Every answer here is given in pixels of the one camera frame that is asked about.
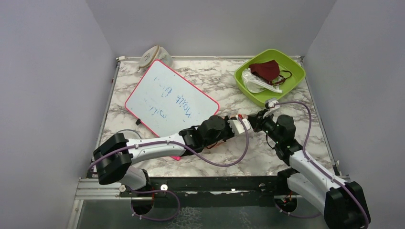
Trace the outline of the peach floral mesh laundry bag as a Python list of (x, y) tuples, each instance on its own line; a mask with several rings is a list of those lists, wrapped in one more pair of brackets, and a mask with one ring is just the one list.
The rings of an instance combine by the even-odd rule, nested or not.
[(246, 114), (224, 117), (213, 115), (208, 122), (208, 145), (206, 149), (219, 146), (236, 136), (245, 135), (251, 129)]

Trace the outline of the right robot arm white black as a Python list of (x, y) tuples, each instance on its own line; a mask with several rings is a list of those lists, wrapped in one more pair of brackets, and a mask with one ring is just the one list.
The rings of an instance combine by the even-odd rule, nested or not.
[(330, 229), (365, 229), (371, 222), (362, 187), (347, 182), (318, 163), (295, 139), (291, 116), (261, 111), (248, 115), (254, 132), (263, 131), (274, 141), (277, 157), (289, 166), (279, 172), (276, 189), (281, 194), (298, 193), (323, 216)]

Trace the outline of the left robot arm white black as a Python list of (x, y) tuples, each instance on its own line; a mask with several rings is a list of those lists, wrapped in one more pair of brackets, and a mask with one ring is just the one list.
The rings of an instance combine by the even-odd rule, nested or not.
[(212, 115), (200, 125), (166, 137), (127, 139), (123, 133), (117, 133), (94, 150), (94, 161), (90, 167), (96, 169), (101, 185), (132, 176), (132, 190), (144, 196), (150, 190), (146, 171), (130, 169), (133, 164), (161, 157), (198, 155), (221, 141), (244, 134), (247, 129), (248, 126), (240, 116), (230, 118)]

